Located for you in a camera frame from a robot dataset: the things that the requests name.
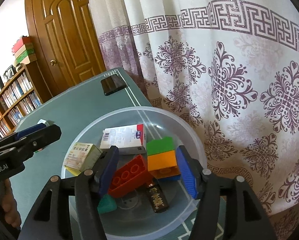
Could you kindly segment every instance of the white curtain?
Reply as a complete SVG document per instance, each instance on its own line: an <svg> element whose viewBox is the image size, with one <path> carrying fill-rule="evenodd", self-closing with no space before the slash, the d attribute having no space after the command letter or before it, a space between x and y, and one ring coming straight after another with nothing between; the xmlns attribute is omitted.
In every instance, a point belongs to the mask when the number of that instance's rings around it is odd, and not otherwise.
<svg viewBox="0 0 299 240"><path fill-rule="evenodd" d="M186 120L209 168L245 177L285 239L299 222L299 13L290 0L89 2L106 67L124 67L153 106Z"/></svg>

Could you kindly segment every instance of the black smartphone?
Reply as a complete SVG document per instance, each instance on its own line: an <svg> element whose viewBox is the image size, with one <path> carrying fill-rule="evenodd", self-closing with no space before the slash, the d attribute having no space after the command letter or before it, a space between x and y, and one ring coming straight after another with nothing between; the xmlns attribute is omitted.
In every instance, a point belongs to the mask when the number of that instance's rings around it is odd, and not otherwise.
<svg viewBox="0 0 299 240"><path fill-rule="evenodd" d="M104 95L109 96L117 91L127 87L124 80L117 74L109 76L101 80Z"/></svg>

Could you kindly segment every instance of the white wall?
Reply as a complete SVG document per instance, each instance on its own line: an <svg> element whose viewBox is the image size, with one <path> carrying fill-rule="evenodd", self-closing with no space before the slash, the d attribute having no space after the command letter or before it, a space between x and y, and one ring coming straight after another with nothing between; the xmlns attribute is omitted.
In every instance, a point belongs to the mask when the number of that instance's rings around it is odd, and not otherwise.
<svg viewBox="0 0 299 240"><path fill-rule="evenodd" d="M24 0L5 0L0 6L0 75L13 64L11 49L22 35L28 35Z"/></svg>

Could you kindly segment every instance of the door knob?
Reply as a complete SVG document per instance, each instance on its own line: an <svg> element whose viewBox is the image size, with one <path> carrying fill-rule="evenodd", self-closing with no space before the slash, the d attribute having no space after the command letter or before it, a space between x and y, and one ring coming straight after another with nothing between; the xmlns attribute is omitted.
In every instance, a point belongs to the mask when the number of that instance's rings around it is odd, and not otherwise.
<svg viewBox="0 0 299 240"><path fill-rule="evenodd" d="M55 59L52 59L52 60L50 61L50 65L51 65L51 66L55 66L55 65L56 65L56 60L55 60Z"/></svg>

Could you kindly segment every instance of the red box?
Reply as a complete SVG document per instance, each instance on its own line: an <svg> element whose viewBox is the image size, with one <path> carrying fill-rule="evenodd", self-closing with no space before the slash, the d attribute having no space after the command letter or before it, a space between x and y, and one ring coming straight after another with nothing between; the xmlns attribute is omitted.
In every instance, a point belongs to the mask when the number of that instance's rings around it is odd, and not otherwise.
<svg viewBox="0 0 299 240"><path fill-rule="evenodd" d="M114 198L123 197L152 179L153 176L148 172L144 158L137 155L115 172L108 194Z"/></svg>
<svg viewBox="0 0 299 240"><path fill-rule="evenodd" d="M31 39L30 37L21 37L19 40L17 40L17 42L15 43L15 45L12 48L12 53L13 55L15 54L15 52L17 52L24 44L30 43Z"/></svg>

